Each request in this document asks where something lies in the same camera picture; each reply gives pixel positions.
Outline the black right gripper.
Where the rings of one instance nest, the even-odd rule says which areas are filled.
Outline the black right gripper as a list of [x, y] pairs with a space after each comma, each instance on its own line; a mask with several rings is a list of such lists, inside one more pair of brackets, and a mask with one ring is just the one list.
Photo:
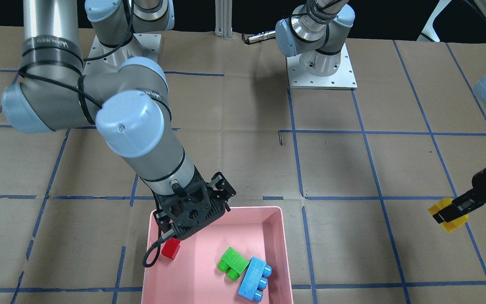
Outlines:
[[187, 186], [174, 183], [171, 188], [169, 195], [154, 193], [154, 219], [162, 231], [159, 241], [192, 236], [230, 211], [228, 200], [237, 194], [221, 172], [207, 183], [197, 169]]

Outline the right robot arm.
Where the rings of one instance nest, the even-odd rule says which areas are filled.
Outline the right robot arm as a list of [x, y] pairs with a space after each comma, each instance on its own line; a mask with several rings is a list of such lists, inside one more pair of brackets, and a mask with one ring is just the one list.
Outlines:
[[161, 241], [185, 240], [236, 192], [221, 173], [202, 178], [172, 129], [165, 73], [137, 38], [172, 29], [173, 2], [87, 0], [85, 11], [103, 55], [83, 57], [75, 0], [23, 2], [23, 81], [2, 94], [6, 119], [24, 133], [94, 125], [151, 189]]

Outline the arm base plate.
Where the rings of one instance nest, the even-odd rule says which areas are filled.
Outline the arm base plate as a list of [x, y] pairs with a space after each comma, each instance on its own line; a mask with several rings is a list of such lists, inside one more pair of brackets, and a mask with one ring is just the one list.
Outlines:
[[355, 90], [357, 80], [346, 45], [334, 55], [317, 51], [286, 58], [292, 89]]
[[98, 60], [85, 62], [83, 75], [117, 71], [131, 57], [147, 57], [155, 62], [159, 60], [162, 35], [160, 33], [135, 33], [134, 38], [114, 53]]

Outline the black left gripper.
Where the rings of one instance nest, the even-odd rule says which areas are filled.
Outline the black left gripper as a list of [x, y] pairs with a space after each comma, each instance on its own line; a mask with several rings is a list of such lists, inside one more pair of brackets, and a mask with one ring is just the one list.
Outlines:
[[476, 173], [472, 190], [453, 198], [443, 198], [432, 206], [432, 217], [439, 223], [452, 223], [486, 204], [486, 168]]

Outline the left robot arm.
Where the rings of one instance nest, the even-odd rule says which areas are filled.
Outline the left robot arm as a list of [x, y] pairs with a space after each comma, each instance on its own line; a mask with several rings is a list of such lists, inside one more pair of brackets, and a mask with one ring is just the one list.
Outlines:
[[[465, 4], [486, 23], [486, 0], [467, 0]], [[285, 57], [300, 57], [303, 71], [331, 76], [338, 68], [341, 48], [354, 20], [355, 13], [346, 0], [308, 0], [276, 23], [276, 42]], [[486, 75], [476, 83], [473, 93], [486, 106]], [[446, 231], [465, 224], [470, 212], [486, 205], [486, 168], [473, 176], [471, 184], [465, 194], [444, 198], [428, 210]]]

